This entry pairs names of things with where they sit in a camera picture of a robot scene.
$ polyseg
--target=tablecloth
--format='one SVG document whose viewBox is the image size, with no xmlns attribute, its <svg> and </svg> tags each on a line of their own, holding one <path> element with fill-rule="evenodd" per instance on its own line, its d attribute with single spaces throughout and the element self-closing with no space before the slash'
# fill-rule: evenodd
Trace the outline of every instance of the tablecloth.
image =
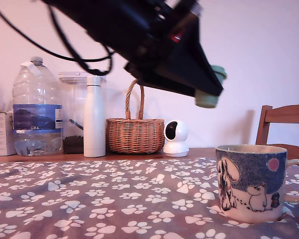
<svg viewBox="0 0 299 239">
<path fill-rule="evenodd" d="M 214 158 L 0 163 L 0 238 L 299 239 L 299 203 L 277 222 L 224 216 Z"/>
</svg>

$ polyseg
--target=blue label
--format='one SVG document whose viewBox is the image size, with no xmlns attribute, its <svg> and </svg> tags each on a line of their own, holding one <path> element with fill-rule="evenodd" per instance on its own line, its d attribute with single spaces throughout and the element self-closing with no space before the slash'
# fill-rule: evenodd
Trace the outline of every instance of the blue label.
<svg viewBox="0 0 299 239">
<path fill-rule="evenodd" d="M 13 105 L 16 133 L 58 133 L 62 129 L 62 106 L 43 104 Z"/>
</svg>

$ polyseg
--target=white security camera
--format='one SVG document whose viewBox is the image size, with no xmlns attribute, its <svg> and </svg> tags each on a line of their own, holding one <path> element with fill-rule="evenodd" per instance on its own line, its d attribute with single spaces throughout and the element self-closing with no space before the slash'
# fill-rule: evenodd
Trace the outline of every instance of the white security camera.
<svg viewBox="0 0 299 239">
<path fill-rule="evenodd" d="M 189 151 L 185 140 L 188 136 L 188 128 L 183 121 L 171 120 L 164 128 L 164 136 L 167 143 L 164 153 L 169 157 L 185 157 Z"/>
</svg>

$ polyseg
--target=white insulated bottle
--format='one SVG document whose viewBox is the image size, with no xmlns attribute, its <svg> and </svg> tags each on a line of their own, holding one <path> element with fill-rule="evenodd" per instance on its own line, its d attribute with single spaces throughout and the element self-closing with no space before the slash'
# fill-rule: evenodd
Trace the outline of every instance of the white insulated bottle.
<svg viewBox="0 0 299 239">
<path fill-rule="evenodd" d="M 105 156 L 105 109 L 101 96 L 101 77 L 87 77 L 88 93 L 84 105 L 84 157 Z"/>
</svg>

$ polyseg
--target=wicker basket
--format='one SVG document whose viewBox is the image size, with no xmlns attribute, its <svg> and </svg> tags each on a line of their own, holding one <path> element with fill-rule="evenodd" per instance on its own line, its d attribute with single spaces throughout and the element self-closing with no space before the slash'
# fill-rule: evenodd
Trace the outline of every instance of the wicker basket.
<svg viewBox="0 0 299 239">
<path fill-rule="evenodd" d="M 130 97 L 134 80 L 126 94 L 126 119 L 106 120 L 107 149 L 120 153 L 154 153 L 164 147 L 164 120 L 143 119 L 144 87 L 141 87 L 141 107 L 138 119 L 131 119 Z"/>
</svg>

